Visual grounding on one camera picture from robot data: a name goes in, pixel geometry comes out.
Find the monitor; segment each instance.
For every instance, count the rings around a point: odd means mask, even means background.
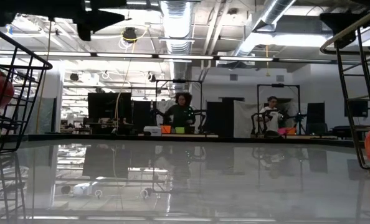
[[[88,117],[93,119],[114,118],[118,93],[89,93]],[[126,118],[127,123],[132,122],[131,93],[121,93],[118,102],[119,118]]]
[[[367,101],[350,101],[348,102],[351,116],[357,117],[368,117],[368,102]],[[344,103],[344,116],[347,116],[346,103]]]

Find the white shirt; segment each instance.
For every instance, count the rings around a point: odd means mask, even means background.
[[[276,108],[270,108],[269,106],[266,106],[260,110],[260,113],[264,113],[267,110],[277,110]],[[278,125],[278,120],[282,116],[278,111],[272,111],[269,113],[270,116],[272,116],[272,119],[270,121],[267,121],[267,131],[276,131],[278,132],[279,125]],[[264,123],[260,122],[260,127],[264,128]]]

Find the green container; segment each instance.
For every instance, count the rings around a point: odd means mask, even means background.
[[[185,128],[184,127],[176,127],[175,128],[175,133],[176,134],[184,134],[185,133]]]

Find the dark shirt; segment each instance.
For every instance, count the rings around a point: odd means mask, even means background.
[[[190,106],[179,106],[173,105],[165,113],[165,116],[174,116],[173,127],[188,127],[195,123],[195,114]]]

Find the black wire basket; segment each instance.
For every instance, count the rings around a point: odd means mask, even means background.
[[[0,153],[16,151],[52,65],[0,31]]]

